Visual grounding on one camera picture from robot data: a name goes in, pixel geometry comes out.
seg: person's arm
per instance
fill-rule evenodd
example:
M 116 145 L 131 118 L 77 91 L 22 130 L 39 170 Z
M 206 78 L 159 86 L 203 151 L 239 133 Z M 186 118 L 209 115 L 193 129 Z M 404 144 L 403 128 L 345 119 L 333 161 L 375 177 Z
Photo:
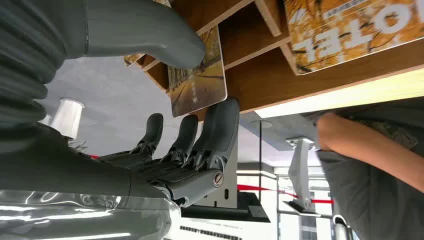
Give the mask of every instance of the person's arm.
M 373 165 L 424 193 L 424 157 L 367 126 L 327 113 L 317 122 L 322 151 Z

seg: gray shirt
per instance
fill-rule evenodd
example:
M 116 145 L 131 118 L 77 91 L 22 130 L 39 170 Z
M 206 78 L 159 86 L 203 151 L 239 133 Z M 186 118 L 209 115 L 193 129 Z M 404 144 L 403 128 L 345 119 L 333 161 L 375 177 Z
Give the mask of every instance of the gray shirt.
M 424 157 L 424 98 L 374 105 L 343 117 Z M 361 240 L 424 240 L 424 193 L 336 152 L 318 152 L 331 194 Z

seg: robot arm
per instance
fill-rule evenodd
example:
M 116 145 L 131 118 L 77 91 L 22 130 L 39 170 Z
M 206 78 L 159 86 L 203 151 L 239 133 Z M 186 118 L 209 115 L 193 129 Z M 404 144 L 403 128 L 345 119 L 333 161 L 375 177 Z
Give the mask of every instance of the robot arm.
M 151 0 L 2 0 L 0 22 L 1 239 L 161 239 L 174 207 L 222 184 L 238 129 L 235 99 L 209 108 L 193 147 L 197 119 L 184 119 L 161 159 L 152 159 L 160 114 L 135 149 L 98 161 L 37 123 L 46 112 L 34 99 L 45 98 L 44 84 L 65 59 L 146 53 L 195 67 L 205 46 L 171 8 Z

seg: wooden shelf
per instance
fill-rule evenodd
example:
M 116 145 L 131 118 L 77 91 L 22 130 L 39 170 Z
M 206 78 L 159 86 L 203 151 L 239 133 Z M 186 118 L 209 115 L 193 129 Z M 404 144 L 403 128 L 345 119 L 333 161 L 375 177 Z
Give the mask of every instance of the wooden shelf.
M 254 0 L 254 4 L 262 15 L 263 20 L 271 31 L 274 37 L 280 36 L 283 33 L 282 28 L 286 25 L 282 23 L 281 18 L 286 18 L 281 15 L 280 9 L 284 8 L 281 0 Z
M 174 0 L 171 6 L 198 35 L 202 35 L 252 2 L 253 0 Z M 159 62 L 152 56 L 146 57 L 144 70 L 151 69 Z
M 166 91 L 169 88 L 168 66 L 165 63 L 159 62 L 145 73 L 161 90 Z
M 245 113 L 387 78 L 423 68 L 423 45 L 421 39 L 299 76 L 273 49 L 225 72 L 228 95 L 238 98 Z
M 274 37 L 254 3 L 236 12 L 219 27 L 224 69 L 228 70 L 290 41 L 284 9 L 282 33 Z

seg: person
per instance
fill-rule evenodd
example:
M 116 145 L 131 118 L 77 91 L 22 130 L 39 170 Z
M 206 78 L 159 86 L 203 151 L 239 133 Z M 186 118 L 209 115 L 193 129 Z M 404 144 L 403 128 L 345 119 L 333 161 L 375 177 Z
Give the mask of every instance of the person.
M 361 240 L 424 239 L 424 97 L 322 114 L 317 155 Z

